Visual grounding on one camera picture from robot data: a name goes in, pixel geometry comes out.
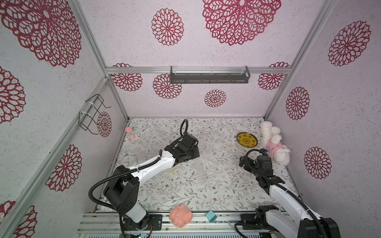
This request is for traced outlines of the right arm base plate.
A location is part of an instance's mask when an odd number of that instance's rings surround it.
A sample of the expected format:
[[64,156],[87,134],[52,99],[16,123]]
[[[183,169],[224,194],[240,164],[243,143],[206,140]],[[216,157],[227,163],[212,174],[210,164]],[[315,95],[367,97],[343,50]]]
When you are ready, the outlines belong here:
[[254,225],[255,227],[267,227],[266,222],[266,216],[262,213],[242,213],[241,215],[241,221],[244,224],[243,229],[249,230],[253,229],[254,227],[251,227],[249,225]]

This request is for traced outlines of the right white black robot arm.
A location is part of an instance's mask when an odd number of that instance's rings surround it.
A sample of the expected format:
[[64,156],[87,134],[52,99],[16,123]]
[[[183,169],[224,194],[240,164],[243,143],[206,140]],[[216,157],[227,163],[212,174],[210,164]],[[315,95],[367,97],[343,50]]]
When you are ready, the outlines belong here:
[[274,174],[269,156],[261,153],[256,159],[246,154],[240,157],[239,166],[255,175],[259,186],[283,208],[264,205],[256,208],[254,214],[241,215],[242,222],[235,229],[262,229],[278,232],[286,238],[340,238],[338,224],[331,218],[324,218],[308,207],[289,190],[285,181]]

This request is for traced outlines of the bubble-wrapped plate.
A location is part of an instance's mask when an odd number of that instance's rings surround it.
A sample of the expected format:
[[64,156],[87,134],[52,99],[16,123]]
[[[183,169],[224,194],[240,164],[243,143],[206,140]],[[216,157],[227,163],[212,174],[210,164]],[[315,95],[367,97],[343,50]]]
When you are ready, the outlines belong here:
[[163,174],[164,175],[172,175],[174,173],[176,173],[178,170],[180,170],[182,168],[182,165],[181,164],[177,164],[175,165],[174,167],[171,167],[169,169],[166,169]]
[[250,132],[240,132],[236,136],[237,142],[246,148],[255,148],[258,145],[258,139]]

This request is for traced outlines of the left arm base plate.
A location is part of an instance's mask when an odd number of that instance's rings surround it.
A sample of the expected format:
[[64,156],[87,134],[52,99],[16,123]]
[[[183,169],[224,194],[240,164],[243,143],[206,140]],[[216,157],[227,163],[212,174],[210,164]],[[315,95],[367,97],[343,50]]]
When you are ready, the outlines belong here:
[[163,216],[159,214],[148,214],[142,221],[135,223],[131,218],[122,219],[124,231],[161,231]]

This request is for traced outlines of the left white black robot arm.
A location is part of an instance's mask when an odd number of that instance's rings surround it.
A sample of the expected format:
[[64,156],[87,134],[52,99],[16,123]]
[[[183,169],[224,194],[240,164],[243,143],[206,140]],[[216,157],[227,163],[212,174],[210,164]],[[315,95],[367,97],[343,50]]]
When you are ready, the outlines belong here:
[[140,187],[159,173],[198,157],[198,139],[186,133],[142,164],[117,167],[113,175],[119,177],[107,182],[103,194],[113,210],[138,224],[147,217],[147,211],[138,202]]

